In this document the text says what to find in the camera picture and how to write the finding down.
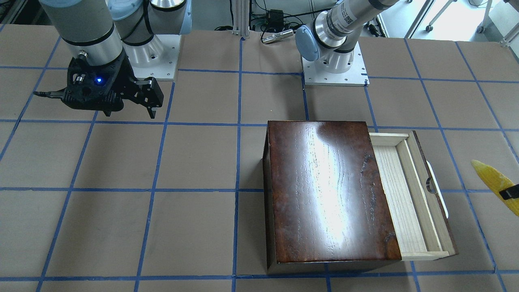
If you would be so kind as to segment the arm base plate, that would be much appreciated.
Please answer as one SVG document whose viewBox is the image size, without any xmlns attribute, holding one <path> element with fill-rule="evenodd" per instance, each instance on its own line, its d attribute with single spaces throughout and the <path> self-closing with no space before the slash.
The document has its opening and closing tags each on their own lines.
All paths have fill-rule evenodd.
<svg viewBox="0 0 519 292">
<path fill-rule="evenodd" d="M 317 61 L 302 58 L 306 85 L 368 86 L 370 84 L 360 44 L 346 54 L 330 52 Z"/>
<path fill-rule="evenodd" d="M 155 35 L 147 44 L 125 46 L 135 77 L 144 80 L 174 81 L 180 55 L 181 35 Z"/>
</svg>

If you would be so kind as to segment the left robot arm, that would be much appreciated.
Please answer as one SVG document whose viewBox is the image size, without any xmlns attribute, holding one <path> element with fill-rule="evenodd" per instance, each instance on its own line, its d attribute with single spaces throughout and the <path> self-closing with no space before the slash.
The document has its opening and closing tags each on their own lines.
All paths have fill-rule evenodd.
<svg viewBox="0 0 519 292">
<path fill-rule="evenodd" d="M 349 44 L 357 43 L 356 29 L 394 4 L 393 0 L 339 1 L 296 31 L 300 55 L 306 61 L 324 63 L 324 71 L 335 75 L 331 57 L 352 52 Z M 491 64 L 504 50 L 491 52 L 498 46 L 483 44 L 479 52 L 475 44 L 452 41 L 447 52 L 434 54 L 422 67 L 425 54 L 412 48 L 410 41 L 404 44 L 416 71 L 415 81 L 422 83 L 439 129 L 454 150 L 457 168 L 469 165 L 462 157 L 483 155 L 518 170 L 518 144 L 511 141 L 518 136 L 518 127 L 506 128 L 489 100 L 501 87 L 518 87 L 518 74 L 505 77 L 498 65 Z"/>
</svg>

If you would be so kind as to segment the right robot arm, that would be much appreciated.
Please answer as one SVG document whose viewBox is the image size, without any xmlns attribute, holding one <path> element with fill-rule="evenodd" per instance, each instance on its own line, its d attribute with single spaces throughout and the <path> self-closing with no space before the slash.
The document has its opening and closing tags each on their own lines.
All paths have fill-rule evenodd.
<svg viewBox="0 0 519 292">
<path fill-rule="evenodd" d="M 143 106 L 151 119 L 163 106 L 157 79 L 135 68 L 165 61 L 159 35 L 188 34 L 189 0 L 41 0 L 41 7 L 71 51 L 66 87 L 34 91 L 75 110 L 122 111 L 124 101 Z"/>
</svg>

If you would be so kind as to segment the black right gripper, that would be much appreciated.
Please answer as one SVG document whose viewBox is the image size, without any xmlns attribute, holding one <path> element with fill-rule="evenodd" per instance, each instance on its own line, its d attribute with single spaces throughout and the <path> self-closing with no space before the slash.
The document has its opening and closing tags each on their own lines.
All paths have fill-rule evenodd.
<svg viewBox="0 0 519 292">
<path fill-rule="evenodd" d="M 123 107 L 124 100 L 142 105 L 151 119 L 156 118 L 157 108 L 163 106 L 164 94 L 156 78 L 145 78 L 135 83 L 133 72 L 126 52 L 121 52 L 115 60 L 103 66 L 109 78 L 103 102 L 106 107 Z"/>
</svg>

